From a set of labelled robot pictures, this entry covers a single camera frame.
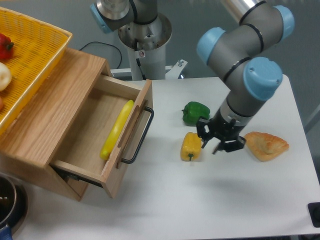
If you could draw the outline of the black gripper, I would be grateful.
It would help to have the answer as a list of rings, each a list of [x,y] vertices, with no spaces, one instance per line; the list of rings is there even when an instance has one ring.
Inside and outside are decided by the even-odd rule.
[[[240,132],[244,126],[238,125],[237,122],[234,117],[225,119],[220,110],[209,121],[200,117],[196,122],[196,130],[198,137],[201,138],[201,148],[204,149],[209,140],[216,138],[221,142],[215,147],[213,154],[223,151],[230,153],[243,149],[246,139],[240,136]]]

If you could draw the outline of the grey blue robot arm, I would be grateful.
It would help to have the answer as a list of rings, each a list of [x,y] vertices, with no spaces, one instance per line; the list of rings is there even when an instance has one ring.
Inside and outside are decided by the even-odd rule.
[[[291,11],[264,0],[224,0],[223,6],[238,22],[226,32],[214,27],[198,41],[196,52],[229,88],[213,118],[196,122],[206,145],[219,140],[216,151],[244,147],[242,129],[275,93],[283,72],[277,63],[261,57],[295,28]],[[96,0],[90,11],[104,33],[117,31],[127,47],[133,80],[161,80],[166,75],[166,44],[172,36],[170,21],[158,11],[155,0]]]

